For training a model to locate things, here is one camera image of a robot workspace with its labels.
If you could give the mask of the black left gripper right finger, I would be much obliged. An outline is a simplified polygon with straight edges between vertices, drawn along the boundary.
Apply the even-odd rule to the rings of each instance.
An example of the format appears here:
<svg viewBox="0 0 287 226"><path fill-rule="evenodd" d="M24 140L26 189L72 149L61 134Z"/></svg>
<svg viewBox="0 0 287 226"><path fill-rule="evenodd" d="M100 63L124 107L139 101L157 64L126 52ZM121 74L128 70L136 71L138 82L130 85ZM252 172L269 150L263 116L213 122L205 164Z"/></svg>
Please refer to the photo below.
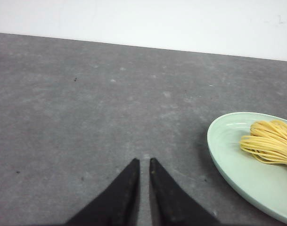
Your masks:
<svg viewBox="0 0 287 226"><path fill-rule="evenodd" d="M157 158L150 159L149 175L164 226L219 226L221 223L192 199Z"/></svg>

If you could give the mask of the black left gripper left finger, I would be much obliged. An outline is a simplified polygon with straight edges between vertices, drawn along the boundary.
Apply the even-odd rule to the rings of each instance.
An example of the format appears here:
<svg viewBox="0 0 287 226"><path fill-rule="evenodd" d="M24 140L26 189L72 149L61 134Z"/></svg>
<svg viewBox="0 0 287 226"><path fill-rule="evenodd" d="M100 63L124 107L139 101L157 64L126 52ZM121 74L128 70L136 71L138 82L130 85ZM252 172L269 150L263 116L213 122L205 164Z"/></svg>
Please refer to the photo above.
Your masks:
<svg viewBox="0 0 287 226"><path fill-rule="evenodd" d="M134 158L94 200L66 226L127 226L133 222L138 197L140 161Z"/></svg>

